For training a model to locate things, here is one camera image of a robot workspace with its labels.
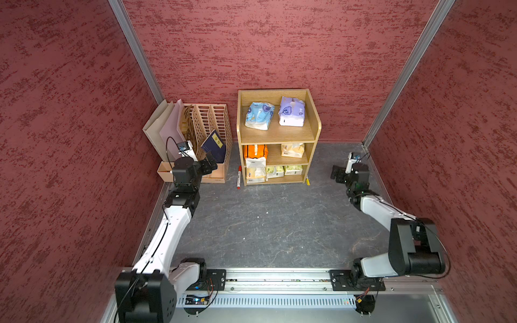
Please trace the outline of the orange tissue pack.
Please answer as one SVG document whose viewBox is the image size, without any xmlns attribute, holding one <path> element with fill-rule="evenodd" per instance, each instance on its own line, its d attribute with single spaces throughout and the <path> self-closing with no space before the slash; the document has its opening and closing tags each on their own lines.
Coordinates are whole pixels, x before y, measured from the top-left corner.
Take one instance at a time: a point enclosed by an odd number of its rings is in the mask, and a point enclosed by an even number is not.
<svg viewBox="0 0 517 323">
<path fill-rule="evenodd" d="M 269 150 L 266 145 L 245 145 L 243 147 L 244 158 L 259 159 L 265 158 L 269 154 Z"/>
</svg>

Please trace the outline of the beige tissue pack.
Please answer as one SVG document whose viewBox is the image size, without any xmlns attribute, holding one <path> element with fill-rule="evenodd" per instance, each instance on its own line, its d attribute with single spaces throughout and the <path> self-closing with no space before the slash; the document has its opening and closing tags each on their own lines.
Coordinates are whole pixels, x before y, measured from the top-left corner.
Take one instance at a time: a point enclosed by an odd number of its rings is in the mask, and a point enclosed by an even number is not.
<svg viewBox="0 0 517 323">
<path fill-rule="evenodd" d="M 283 143 L 281 144 L 281 156 L 302 158 L 305 152 L 304 143 Z"/>
</svg>

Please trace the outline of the blue tissue pack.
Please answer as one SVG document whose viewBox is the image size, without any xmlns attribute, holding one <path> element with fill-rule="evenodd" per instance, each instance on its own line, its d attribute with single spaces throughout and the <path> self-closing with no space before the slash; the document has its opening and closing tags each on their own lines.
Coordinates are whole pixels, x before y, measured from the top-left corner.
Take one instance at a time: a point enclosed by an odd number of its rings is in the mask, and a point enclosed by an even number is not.
<svg viewBox="0 0 517 323">
<path fill-rule="evenodd" d="M 245 126 L 267 131 L 271 124 L 275 106 L 267 102 L 253 102 L 246 113 Z"/>
</svg>

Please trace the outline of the purple tissue pack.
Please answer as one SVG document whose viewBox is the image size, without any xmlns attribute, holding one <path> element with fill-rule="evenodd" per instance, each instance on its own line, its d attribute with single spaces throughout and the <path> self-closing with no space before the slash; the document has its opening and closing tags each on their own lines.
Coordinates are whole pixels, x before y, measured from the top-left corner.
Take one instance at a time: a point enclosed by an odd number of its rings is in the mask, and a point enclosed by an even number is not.
<svg viewBox="0 0 517 323">
<path fill-rule="evenodd" d="M 279 124 L 286 127 L 302 127 L 305 121 L 305 102 L 283 96 L 279 110 Z"/>
</svg>

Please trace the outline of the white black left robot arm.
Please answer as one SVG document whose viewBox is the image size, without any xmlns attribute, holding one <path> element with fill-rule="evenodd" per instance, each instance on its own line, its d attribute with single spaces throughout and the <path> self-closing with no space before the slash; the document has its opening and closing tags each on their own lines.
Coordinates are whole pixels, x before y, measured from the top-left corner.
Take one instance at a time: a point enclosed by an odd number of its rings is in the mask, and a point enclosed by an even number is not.
<svg viewBox="0 0 517 323">
<path fill-rule="evenodd" d="M 162 205 L 162 220 L 148 249 L 130 271 L 119 274 L 114 285 L 115 322 L 171 322 L 177 297 L 200 281 L 205 261 L 196 258 L 170 268 L 177 246 L 199 204 L 202 177 L 218 168 L 207 153 L 201 161 L 190 156 L 174 162 L 174 186 Z"/>
</svg>

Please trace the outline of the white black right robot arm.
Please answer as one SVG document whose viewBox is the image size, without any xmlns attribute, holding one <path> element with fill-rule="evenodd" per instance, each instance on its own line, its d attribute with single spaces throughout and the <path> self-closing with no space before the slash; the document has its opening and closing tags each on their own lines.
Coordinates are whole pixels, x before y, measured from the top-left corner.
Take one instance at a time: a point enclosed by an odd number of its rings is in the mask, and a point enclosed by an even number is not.
<svg viewBox="0 0 517 323">
<path fill-rule="evenodd" d="M 357 210 L 389 232 L 386 253 L 355 259 L 350 273 L 352 286 L 385 277 L 413 275 L 432 278 L 448 273 L 448 254 L 435 223 L 400 210 L 370 190 L 370 170 L 366 164 L 334 165 L 331 179 L 346 186 L 350 203 Z"/>
</svg>

